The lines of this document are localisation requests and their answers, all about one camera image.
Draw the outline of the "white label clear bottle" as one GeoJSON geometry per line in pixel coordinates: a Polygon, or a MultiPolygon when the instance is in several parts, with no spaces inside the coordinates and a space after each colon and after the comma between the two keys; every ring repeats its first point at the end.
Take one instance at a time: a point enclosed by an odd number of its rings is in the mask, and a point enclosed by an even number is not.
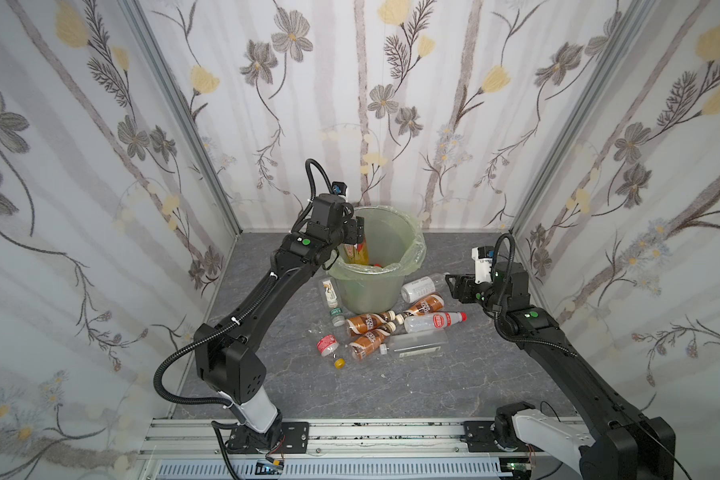
{"type": "Polygon", "coordinates": [[[401,298],[408,303],[441,291],[445,286],[445,273],[435,273],[409,281],[401,287],[401,298]]]}

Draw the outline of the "yellow tea bottle red label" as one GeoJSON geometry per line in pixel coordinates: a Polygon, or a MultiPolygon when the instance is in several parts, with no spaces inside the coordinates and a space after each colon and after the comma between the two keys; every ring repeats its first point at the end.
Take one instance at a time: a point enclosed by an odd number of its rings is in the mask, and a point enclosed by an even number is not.
{"type": "Polygon", "coordinates": [[[349,240],[353,243],[345,243],[345,254],[349,264],[364,265],[370,264],[367,241],[365,237],[365,219],[356,217],[348,223],[349,240]]]}

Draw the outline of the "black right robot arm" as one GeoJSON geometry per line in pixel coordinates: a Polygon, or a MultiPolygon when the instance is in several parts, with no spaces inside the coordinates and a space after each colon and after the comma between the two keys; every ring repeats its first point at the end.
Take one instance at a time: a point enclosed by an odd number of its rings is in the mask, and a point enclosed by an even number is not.
{"type": "Polygon", "coordinates": [[[446,275],[450,294],[462,304],[479,305],[503,340],[538,363],[584,427],[576,429],[528,402],[516,402],[496,410],[496,446],[505,451],[538,447],[583,479],[673,478],[679,466],[674,430],[620,395],[577,352],[554,317],[532,304],[529,275],[515,253],[510,233],[491,246],[474,248],[474,273],[446,275]]]}

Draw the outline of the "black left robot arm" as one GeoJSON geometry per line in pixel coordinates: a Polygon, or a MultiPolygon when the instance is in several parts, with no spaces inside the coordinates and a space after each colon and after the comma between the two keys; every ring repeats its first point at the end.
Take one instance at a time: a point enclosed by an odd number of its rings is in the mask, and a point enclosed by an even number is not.
{"type": "Polygon", "coordinates": [[[329,270],[340,247],[364,238],[363,220],[346,200],[347,185],[332,181],[314,159],[305,161],[310,198],[291,230],[270,256],[270,268],[242,303],[216,325],[201,325],[193,341],[157,367],[153,388],[176,405],[220,405],[243,426],[267,434],[281,418],[264,390],[266,367],[257,351],[280,312],[318,272],[329,270]],[[212,396],[186,397],[170,392],[164,376],[178,360],[193,354],[198,377],[212,396]]]}

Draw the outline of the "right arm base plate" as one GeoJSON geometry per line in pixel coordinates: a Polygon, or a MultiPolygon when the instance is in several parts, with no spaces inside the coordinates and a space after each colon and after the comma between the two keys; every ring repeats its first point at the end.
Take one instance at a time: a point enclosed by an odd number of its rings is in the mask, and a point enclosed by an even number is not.
{"type": "Polygon", "coordinates": [[[463,440],[470,453],[528,454],[529,446],[516,436],[507,420],[471,420],[463,423],[463,440]]]}

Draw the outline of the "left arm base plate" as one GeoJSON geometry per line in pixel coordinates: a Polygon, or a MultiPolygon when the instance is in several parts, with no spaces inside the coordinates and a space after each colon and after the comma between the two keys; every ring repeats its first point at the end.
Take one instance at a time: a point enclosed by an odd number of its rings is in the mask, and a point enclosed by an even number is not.
{"type": "Polygon", "coordinates": [[[275,422],[267,433],[235,425],[225,449],[229,454],[305,454],[309,431],[308,422],[275,422]]]}

